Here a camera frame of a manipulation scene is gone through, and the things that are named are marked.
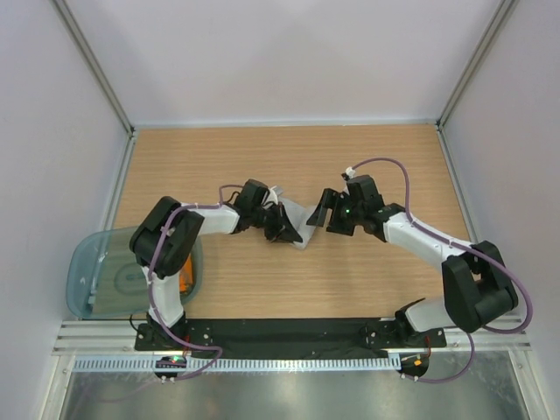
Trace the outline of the orange grey patterned towel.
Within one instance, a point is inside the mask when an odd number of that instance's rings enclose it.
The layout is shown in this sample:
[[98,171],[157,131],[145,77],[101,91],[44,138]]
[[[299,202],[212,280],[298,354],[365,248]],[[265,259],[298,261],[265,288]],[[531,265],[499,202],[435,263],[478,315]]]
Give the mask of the orange grey patterned towel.
[[195,278],[193,275],[193,262],[192,258],[188,257],[185,264],[178,273],[179,292],[188,294],[193,291],[195,285]]

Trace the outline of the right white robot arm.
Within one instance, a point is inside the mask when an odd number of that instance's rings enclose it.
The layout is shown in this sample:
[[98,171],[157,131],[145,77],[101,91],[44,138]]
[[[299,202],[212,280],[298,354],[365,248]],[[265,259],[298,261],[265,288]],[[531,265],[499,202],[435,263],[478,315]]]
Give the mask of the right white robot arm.
[[430,230],[412,219],[404,206],[385,203],[368,175],[348,178],[342,192],[326,188],[307,224],[348,236],[361,227],[382,242],[408,250],[441,274],[441,298],[421,298],[395,313],[394,335],[406,347],[439,328],[455,326],[474,333],[519,304],[511,278],[500,268],[503,261],[495,245],[471,244]]

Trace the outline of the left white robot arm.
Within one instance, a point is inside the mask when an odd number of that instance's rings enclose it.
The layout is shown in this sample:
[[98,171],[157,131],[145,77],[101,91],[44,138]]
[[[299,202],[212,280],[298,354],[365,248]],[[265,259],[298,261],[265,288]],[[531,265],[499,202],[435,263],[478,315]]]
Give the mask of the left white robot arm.
[[236,235],[259,228],[268,242],[304,249],[313,229],[305,225],[312,209],[283,196],[278,186],[255,179],[231,185],[227,200],[212,205],[182,203],[164,196],[152,208],[129,241],[148,287],[147,325],[167,350],[186,345],[187,320],[179,291],[179,272],[202,235]]

